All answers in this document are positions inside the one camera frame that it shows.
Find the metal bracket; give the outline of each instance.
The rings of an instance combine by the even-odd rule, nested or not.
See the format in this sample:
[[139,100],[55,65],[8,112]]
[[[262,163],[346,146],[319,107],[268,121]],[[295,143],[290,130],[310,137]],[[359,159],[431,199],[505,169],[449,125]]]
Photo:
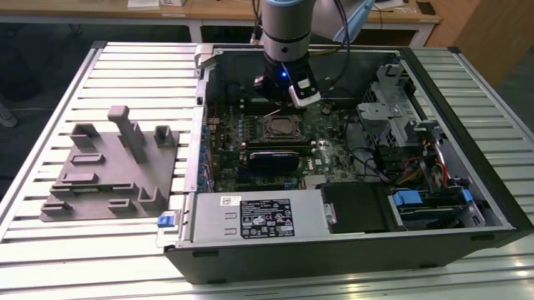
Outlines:
[[402,112],[396,105],[384,103],[362,103],[358,104],[362,118],[370,121],[388,120],[390,118],[402,117]]
[[198,45],[195,49],[196,68],[203,69],[208,67],[211,64],[215,64],[214,45],[212,44]]

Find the warning label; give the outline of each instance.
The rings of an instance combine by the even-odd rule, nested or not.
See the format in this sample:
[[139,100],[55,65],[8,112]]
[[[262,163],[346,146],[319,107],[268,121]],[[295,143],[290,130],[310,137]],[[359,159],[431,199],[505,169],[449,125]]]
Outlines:
[[240,201],[244,239],[294,236],[290,199]]

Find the blue tab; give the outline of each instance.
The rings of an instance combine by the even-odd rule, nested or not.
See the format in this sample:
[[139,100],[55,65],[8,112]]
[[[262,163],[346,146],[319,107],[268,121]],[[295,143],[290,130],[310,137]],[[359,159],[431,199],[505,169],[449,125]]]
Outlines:
[[175,217],[174,216],[159,216],[158,227],[159,228],[175,227]]
[[392,200],[395,201],[396,206],[401,206],[403,204],[423,203],[423,199],[421,199],[418,191],[398,191],[396,194],[392,195]]
[[462,196],[466,199],[466,202],[471,202],[473,201],[473,195],[471,195],[471,192],[467,189],[462,190]]
[[399,193],[396,193],[395,195],[392,195],[392,200],[394,200],[396,206],[401,206],[401,205],[402,205],[402,199],[401,199]]

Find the wooden desk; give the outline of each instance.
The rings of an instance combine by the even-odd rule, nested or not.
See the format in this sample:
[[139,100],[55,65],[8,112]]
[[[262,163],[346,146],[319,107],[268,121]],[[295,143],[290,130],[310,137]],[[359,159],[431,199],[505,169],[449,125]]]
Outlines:
[[[202,43],[202,26],[252,26],[251,0],[188,0],[186,6],[128,11],[128,0],[0,0],[0,23],[187,25]],[[415,0],[409,8],[417,11]],[[415,31],[410,46],[423,46],[438,16],[421,12],[371,12],[364,29]]]
[[495,87],[534,43],[534,1],[430,0],[446,16],[429,46],[457,46]]
[[1,0],[0,14],[56,17],[164,18],[188,17],[192,1],[184,6],[160,6],[156,11],[129,11],[128,0]]
[[[395,12],[380,13],[372,11],[363,28],[415,31],[410,46],[422,47],[425,46],[435,24],[438,24],[442,19],[439,16],[422,14],[415,0],[410,0],[406,8],[409,12],[401,12],[396,9]],[[251,0],[192,0],[188,16],[195,23],[195,27],[254,26],[255,20]],[[194,41],[200,40],[202,35],[199,30],[195,34]]]

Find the gray mount plate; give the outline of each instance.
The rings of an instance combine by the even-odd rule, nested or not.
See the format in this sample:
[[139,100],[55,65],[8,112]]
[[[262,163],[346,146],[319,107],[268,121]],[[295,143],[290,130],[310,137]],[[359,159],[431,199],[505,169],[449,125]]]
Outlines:
[[167,209],[178,131],[158,126],[155,132],[142,132],[129,121],[119,129],[121,133],[97,133],[92,124],[75,126],[75,145],[41,207],[41,221],[156,217]]

